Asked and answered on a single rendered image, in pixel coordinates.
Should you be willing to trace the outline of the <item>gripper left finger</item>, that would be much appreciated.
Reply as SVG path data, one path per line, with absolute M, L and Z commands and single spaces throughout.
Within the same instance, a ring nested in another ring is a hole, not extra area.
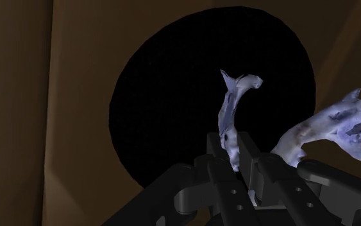
M 262 226 L 217 133 L 194 165 L 175 164 L 102 226 L 186 226 L 198 209 L 214 208 L 210 226 Z

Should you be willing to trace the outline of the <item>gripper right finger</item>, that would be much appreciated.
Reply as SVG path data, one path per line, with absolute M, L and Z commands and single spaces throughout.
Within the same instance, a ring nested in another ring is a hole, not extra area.
M 293 168 L 262 153 L 246 132 L 238 134 L 239 171 L 261 213 L 281 209 L 281 226 L 361 226 L 361 178 L 316 160 Z

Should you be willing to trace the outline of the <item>white blue figure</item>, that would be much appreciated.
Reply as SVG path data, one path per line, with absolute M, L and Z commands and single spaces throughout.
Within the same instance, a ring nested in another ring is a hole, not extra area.
M 238 78 L 230 77 L 220 70 L 227 92 L 218 113 L 221 147 L 227 151 L 234 172 L 239 171 L 240 150 L 235 129 L 235 112 L 242 95 L 249 89 L 259 88 L 263 80 L 249 74 Z M 361 99 L 360 89 L 316 113 L 312 117 L 286 131 L 271 153 L 279 155 L 289 166 L 297 167 L 306 153 L 301 149 L 305 143 L 329 140 L 339 145 L 352 158 L 361 161 Z

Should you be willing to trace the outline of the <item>black round dish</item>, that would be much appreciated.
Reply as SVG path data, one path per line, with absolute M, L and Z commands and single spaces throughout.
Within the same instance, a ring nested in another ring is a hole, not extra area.
M 235 127 L 258 149 L 315 109 L 314 70 L 296 34 L 280 19 L 243 6 L 185 16 L 149 38 L 123 69 L 110 102 L 112 143 L 131 177 L 147 187 L 177 163 L 206 153 L 227 91 L 223 74 L 259 76 L 240 99 Z

